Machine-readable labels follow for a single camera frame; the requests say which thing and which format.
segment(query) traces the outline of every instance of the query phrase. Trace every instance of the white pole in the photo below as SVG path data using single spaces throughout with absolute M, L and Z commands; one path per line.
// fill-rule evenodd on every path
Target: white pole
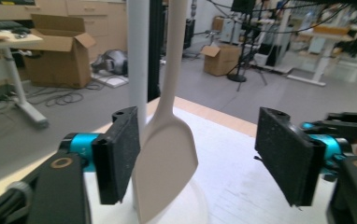
M 140 136 L 147 118 L 150 0 L 128 0 L 129 104 L 138 108 Z

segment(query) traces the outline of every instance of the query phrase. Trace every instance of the desk foot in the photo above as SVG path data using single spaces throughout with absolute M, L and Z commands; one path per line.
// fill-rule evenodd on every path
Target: desk foot
M 357 68 L 357 63 L 350 63 L 350 62 L 341 61 L 341 62 L 339 62 L 339 64 Z
M 39 128 L 48 128 L 50 124 L 48 123 L 47 118 L 45 118 L 38 110 L 36 110 L 28 102 L 19 103 L 18 99 L 14 99 L 16 105 L 24 112 L 27 116 L 30 117 L 32 121 L 36 123 Z
M 324 82 L 319 82 L 319 81 L 315 81 L 315 80 L 307 79 L 307 78 L 303 78 L 303 77 L 296 77 L 296 76 L 293 76 L 293 75 L 288 75 L 287 78 L 294 79 L 294 80 L 297 80 L 297 81 L 306 82 L 306 83 L 310 83 L 310 84 L 321 86 L 321 87 L 324 87 L 326 85 Z

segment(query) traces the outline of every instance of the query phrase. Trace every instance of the spatula handle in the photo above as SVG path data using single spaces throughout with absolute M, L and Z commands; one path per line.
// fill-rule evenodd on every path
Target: spatula handle
M 155 112 L 156 115 L 165 113 L 173 114 L 173 103 L 176 95 L 184 45 L 187 2 L 187 0 L 169 1 L 166 69 L 161 100 Z

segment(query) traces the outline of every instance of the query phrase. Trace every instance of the drawer handle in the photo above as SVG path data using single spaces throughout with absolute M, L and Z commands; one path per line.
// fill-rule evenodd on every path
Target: drawer handle
M 85 11 L 94 11 L 95 7 L 84 7 Z
M 24 6 L 27 10 L 40 10 L 40 6 Z

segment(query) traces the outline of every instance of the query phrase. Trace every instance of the box flap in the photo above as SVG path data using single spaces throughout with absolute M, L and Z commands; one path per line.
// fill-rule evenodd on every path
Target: box flap
M 84 33 L 81 35 L 76 35 L 74 38 L 85 48 L 90 48 L 91 46 L 96 44 L 96 41 L 90 35 Z
M 26 46 L 24 49 L 53 50 L 69 52 L 73 46 L 73 37 L 43 35 L 38 30 L 32 29 L 31 33 L 42 38 L 44 41 L 37 45 Z
M 216 57 L 219 52 L 220 48 L 218 47 L 204 46 L 202 48 L 201 54 L 205 54 L 210 57 Z
M 32 14 L 31 17 L 36 29 L 85 32 L 82 18 L 38 14 Z

